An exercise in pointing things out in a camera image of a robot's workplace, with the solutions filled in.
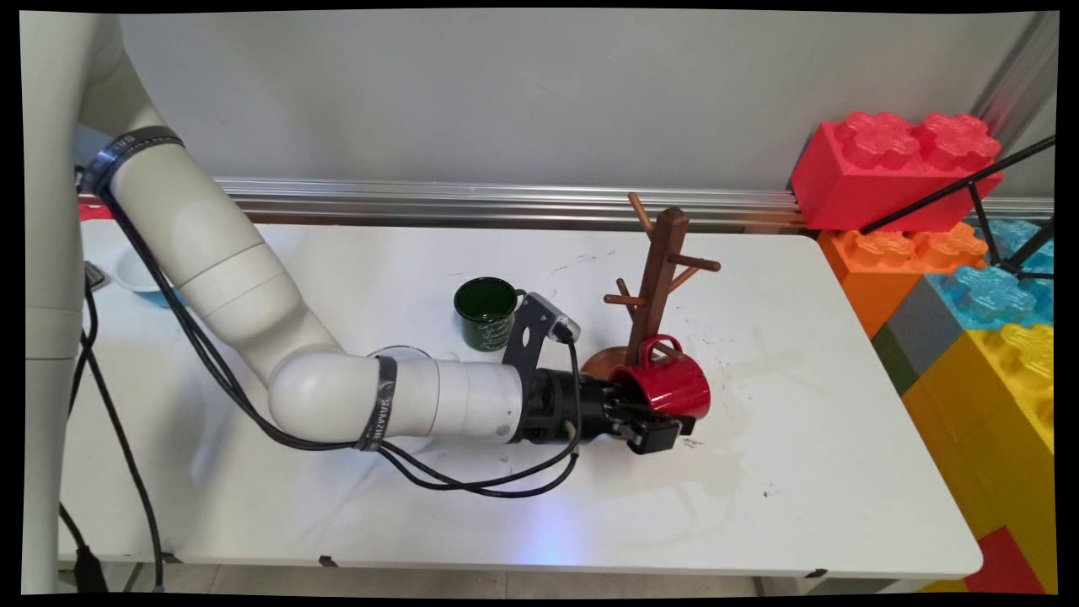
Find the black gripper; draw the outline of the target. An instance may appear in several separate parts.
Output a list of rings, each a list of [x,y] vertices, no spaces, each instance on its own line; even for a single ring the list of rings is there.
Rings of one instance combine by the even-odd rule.
[[[636,388],[566,370],[537,369],[524,397],[518,439],[533,444],[566,444],[564,422],[577,422],[579,441],[615,434],[613,406],[636,405]],[[674,449],[678,437],[689,437],[697,419],[663,411],[631,408],[620,413],[620,436],[637,456]]]

